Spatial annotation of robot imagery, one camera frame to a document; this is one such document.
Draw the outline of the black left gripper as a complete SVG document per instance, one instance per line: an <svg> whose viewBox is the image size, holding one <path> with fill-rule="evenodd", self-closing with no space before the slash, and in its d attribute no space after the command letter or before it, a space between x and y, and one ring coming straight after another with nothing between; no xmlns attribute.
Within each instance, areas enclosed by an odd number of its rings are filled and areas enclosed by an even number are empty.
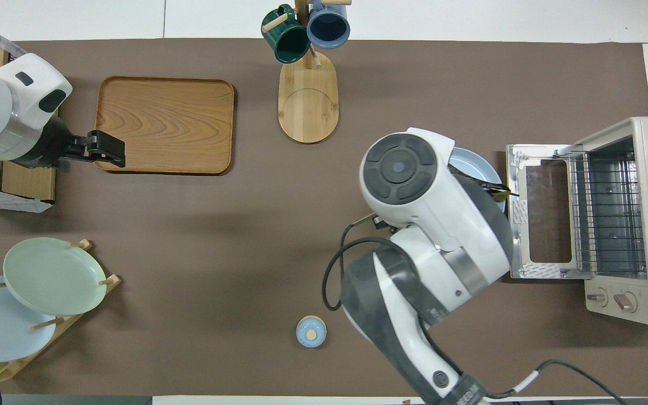
<svg viewBox="0 0 648 405"><path fill-rule="evenodd" d="M64 121L52 117L43 127L39 140L28 153L20 157L20 166L26 168L59 168L69 170L69 161L103 162L118 168L125 167L124 141L101 130L88 133L88 151L79 144L82 136L76 136L69 131Z"/></svg>

